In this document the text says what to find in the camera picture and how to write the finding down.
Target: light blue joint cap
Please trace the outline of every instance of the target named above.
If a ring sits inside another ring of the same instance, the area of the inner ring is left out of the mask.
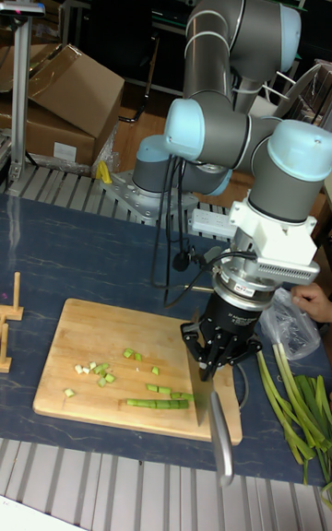
[[[280,5],[281,72],[287,72],[295,60],[301,37],[301,17],[293,8]]]
[[[137,159],[142,162],[163,162],[170,153],[165,149],[163,136],[149,136],[141,141]]]
[[[175,99],[167,115],[164,139],[168,152],[187,160],[197,160],[205,137],[205,121],[195,100]]]
[[[267,151],[282,171],[300,181],[323,181],[332,170],[332,134],[315,125],[292,119],[281,122]]]
[[[212,191],[212,193],[208,193],[208,195],[221,195],[221,193],[225,191],[228,183],[230,182],[231,175],[232,175],[232,171],[228,171],[226,176],[222,179],[219,187],[217,187],[217,189]]]

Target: wooden stand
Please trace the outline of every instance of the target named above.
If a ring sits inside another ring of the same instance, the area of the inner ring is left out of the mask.
[[[0,348],[0,373],[9,373],[11,358],[6,355],[8,342],[8,324],[4,323],[1,329],[1,348]]]
[[[22,320],[24,308],[19,307],[19,285],[20,273],[17,272],[14,275],[13,305],[0,305],[0,316],[2,317],[5,315],[7,320]]]

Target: power strip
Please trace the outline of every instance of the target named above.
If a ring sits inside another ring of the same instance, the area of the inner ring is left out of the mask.
[[[229,217],[217,214],[204,209],[194,209],[191,220],[189,220],[193,230],[232,238],[236,231],[236,226],[230,223]]]

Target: yellow object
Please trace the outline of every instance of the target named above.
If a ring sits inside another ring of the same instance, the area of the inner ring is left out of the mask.
[[[111,184],[112,179],[110,177],[110,173],[108,172],[108,168],[106,166],[106,162],[104,160],[101,160],[97,167],[96,172],[96,179],[101,179],[103,183]]]

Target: plastic bag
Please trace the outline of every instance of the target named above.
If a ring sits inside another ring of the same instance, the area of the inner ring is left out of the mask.
[[[290,361],[307,357],[320,345],[315,322],[292,303],[290,292],[284,288],[277,289],[272,305],[262,312],[259,322],[272,344],[283,344]]]

